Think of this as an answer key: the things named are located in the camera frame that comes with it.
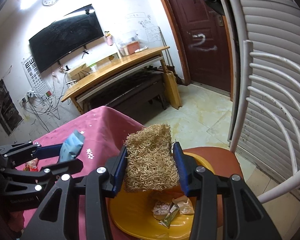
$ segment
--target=tiled floor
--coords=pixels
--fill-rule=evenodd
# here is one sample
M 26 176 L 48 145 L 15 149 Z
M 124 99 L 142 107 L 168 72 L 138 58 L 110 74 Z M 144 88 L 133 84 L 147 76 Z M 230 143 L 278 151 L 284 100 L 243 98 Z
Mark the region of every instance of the tiled floor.
M 195 86 L 178 86 L 183 106 L 171 106 L 165 111 L 159 102 L 144 104 L 138 113 L 131 115 L 138 122 L 149 126 L 168 123 L 172 140 L 179 141 L 183 149 L 215 146 L 228 149 L 228 132 L 232 102 L 229 97 Z M 276 186 L 256 166 L 236 154 L 244 179 L 255 195 Z M 264 204 L 283 240 L 289 240 L 300 227 L 300 202 L 290 193 Z

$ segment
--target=wall socket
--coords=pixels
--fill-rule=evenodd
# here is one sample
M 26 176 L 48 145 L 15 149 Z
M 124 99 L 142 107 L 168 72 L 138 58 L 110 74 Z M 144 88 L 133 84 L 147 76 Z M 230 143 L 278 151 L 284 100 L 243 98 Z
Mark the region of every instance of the wall socket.
M 20 104 L 21 107 L 24 107 L 25 104 L 26 104 L 26 102 L 27 102 L 27 99 L 26 99 L 26 98 L 22 98 L 22 99 L 19 101 L 19 104 Z

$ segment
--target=wooden board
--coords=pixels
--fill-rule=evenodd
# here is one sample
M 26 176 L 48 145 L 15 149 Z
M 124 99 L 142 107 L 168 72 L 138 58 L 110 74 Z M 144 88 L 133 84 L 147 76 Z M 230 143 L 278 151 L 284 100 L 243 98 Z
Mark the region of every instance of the wooden board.
M 72 79 L 75 75 L 77 75 L 82 70 L 86 70 L 86 68 L 88 68 L 88 66 L 86 65 L 85 62 L 84 63 L 82 62 L 80 65 L 75 66 L 74 68 L 68 70 L 67 75 L 69 76 L 69 78 Z
M 79 80 L 72 87 L 66 90 L 65 95 L 61 99 L 62 102 L 66 101 L 68 98 L 75 98 L 78 95 L 84 93 L 88 89 L 102 82 L 103 80 L 115 75 L 133 65 L 141 63 L 147 59 L 160 55 L 165 49 L 169 49 L 169 46 L 158 47 L 153 49 L 146 49 L 144 51 L 132 54 L 127 57 L 116 59 L 112 61 L 109 65 L 100 68 L 95 73 L 92 73 L 83 79 Z
M 166 98 L 168 99 L 170 105 L 173 108 L 179 109 L 179 107 L 182 106 L 182 102 L 178 91 L 176 77 L 174 76 L 172 71 L 168 71 L 168 73 L 164 73 L 163 77 L 164 77 Z

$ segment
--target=white rolling shutter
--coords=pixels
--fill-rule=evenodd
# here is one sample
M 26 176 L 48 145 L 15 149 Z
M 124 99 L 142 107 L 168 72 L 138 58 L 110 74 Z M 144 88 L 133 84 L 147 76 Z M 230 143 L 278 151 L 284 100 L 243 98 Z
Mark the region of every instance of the white rolling shutter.
M 253 41 L 254 51 L 279 55 L 300 65 L 300 9 L 294 0 L 239 1 L 242 6 L 245 21 L 244 26 L 247 32 L 241 35 Z M 288 67 L 278 65 L 276 62 L 254 59 L 254 63 L 283 71 L 300 82 L 299 73 Z M 300 103 L 300 92 L 291 83 L 263 70 L 254 69 L 253 73 L 281 84 Z M 291 101 L 286 96 L 275 89 L 261 84 L 253 82 L 252 86 L 280 100 L 292 114 L 300 129 L 300 114 L 295 110 Z M 288 129 L 296 152 L 298 168 L 300 169 L 300 149 L 293 127 L 287 117 L 277 106 L 262 96 L 251 92 L 251 98 L 277 114 L 280 121 Z M 248 105 L 239 146 L 264 162 L 283 178 L 287 179 L 292 176 L 290 153 L 281 130 L 262 110 L 250 103 Z

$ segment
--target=white chair backrest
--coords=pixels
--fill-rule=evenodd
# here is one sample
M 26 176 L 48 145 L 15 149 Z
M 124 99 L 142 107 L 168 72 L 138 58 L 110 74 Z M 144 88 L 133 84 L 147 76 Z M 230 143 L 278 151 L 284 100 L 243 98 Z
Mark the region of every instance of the white chair backrest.
M 266 79 L 264 77 L 254 75 L 252 70 L 260 69 L 263 71 L 273 73 L 277 76 L 280 76 L 281 78 L 284 78 L 285 80 L 290 82 L 295 87 L 295 89 L 299 90 L 299 91 L 300 91 L 300 83 L 297 80 L 295 80 L 293 77 L 291 77 L 290 75 L 288 75 L 280 70 L 277 70 L 272 67 L 253 63 L 253 58 L 259 58 L 259 59 L 263 59 L 263 60 L 275 60 L 283 65 L 287 65 L 289 68 L 293 69 L 295 72 L 297 72 L 299 74 L 300 74 L 300 66 L 297 63 L 295 63 L 289 59 L 286 59 L 284 57 L 280 57 L 278 55 L 262 53 L 262 52 L 253 52 L 253 42 L 248 41 L 248 40 L 243 42 L 243 65 L 244 65 L 244 68 L 242 70 L 242 76 L 241 76 L 241 84 L 240 84 L 241 89 L 240 89 L 240 97 L 239 97 L 238 115 L 237 115 L 237 119 L 236 119 L 235 126 L 234 126 L 234 132 L 233 132 L 232 141 L 231 141 L 231 145 L 230 145 L 230 151 L 234 153 L 237 148 L 240 134 L 241 134 L 242 127 L 243 127 L 243 123 L 244 123 L 244 119 L 245 119 L 245 115 L 247 112 L 248 103 L 251 103 L 254 106 L 263 110 L 279 126 L 279 128 L 280 128 L 281 132 L 283 133 L 285 140 L 288 144 L 288 149 L 289 149 L 290 158 L 291 158 L 291 165 L 292 165 L 292 174 L 293 174 L 292 177 L 290 177 L 283 183 L 279 184 L 277 187 L 263 193 L 262 195 L 260 195 L 258 197 L 258 199 L 260 200 L 261 203 L 265 203 L 265 202 L 268 202 L 274 198 L 277 198 L 295 188 L 299 188 L 300 187 L 300 170 L 298 170 L 298 167 L 297 167 L 296 155 L 294 152 L 291 138 L 287 132 L 287 129 L 282 124 L 282 122 L 280 121 L 280 119 L 278 118 L 278 116 L 276 114 L 274 114 L 271 110 L 269 110 L 264 105 L 260 104 L 259 102 L 257 102 L 253 98 L 251 98 L 250 92 L 252 91 L 256 94 L 263 96 L 264 98 L 268 99 L 268 101 L 271 101 L 279 109 L 281 109 L 281 111 L 286 115 L 287 119 L 289 120 L 289 122 L 291 123 L 291 125 L 293 127 L 294 133 L 297 136 L 299 147 L 300 147 L 300 130 L 299 130 L 294 118 L 290 114 L 290 112 L 280 101 L 278 101 L 272 95 L 269 95 L 268 93 L 265 93 L 264 91 L 261 91 L 260 89 L 257 89 L 255 87 L 252 87 L 251 83 L 252 83 L 252 81 L 256 82 L 256 83 L 260 83 L 262 85 L 271 87 L 271 88 L 275 89 L 276 91 L 282 93 L 292 102 L 292 105 L 294 106 L 294 108 L 296 110 L 298 110 L 299 113 L 300 113 L 300 103 L 282 85 L 280 85 L 277 82 Z

